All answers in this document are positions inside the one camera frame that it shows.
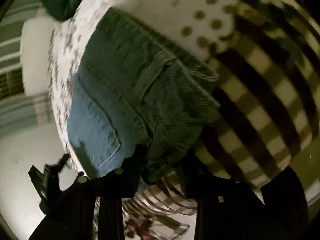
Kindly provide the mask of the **blue denim jeans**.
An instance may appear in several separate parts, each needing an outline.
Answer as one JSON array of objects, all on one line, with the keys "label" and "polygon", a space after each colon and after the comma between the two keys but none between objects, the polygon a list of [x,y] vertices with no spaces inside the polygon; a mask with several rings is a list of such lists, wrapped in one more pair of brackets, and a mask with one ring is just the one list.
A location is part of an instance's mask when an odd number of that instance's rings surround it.
[{"label": "blue denim jeans", "polygon": [[174,171],[219,107],[217,74],[131,15],[110,8],[73,76],[67,134],[89,178],[147,149],[144,186]]}]

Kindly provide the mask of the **white pillow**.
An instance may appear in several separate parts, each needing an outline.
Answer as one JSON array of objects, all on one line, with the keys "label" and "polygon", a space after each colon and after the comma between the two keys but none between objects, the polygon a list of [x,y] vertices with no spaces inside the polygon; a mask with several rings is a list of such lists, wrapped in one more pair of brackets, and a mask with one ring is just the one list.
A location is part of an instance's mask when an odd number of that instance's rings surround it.
[{"label": "white pillow", "polygon": [[59,23],[44,8],[28,19],[22,28],[20,63],[26,96],[37,96],[49,90],[49,48],[53,30]]}]

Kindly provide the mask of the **floral bed blanket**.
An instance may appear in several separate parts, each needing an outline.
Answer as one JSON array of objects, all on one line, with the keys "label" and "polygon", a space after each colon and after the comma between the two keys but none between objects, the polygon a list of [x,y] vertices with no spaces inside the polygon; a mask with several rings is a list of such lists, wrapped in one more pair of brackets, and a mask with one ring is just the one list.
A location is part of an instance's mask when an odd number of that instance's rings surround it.
[{"label": "floral bed blanket", "polygon": [[82,0],[52,32],[48,75],[57,130],[69,141],[72,78],[99,21],[118,7],[219,74],[226,109],[196,152],[212,173],[256,189],[319,136],[319,18],[306,0]]}]

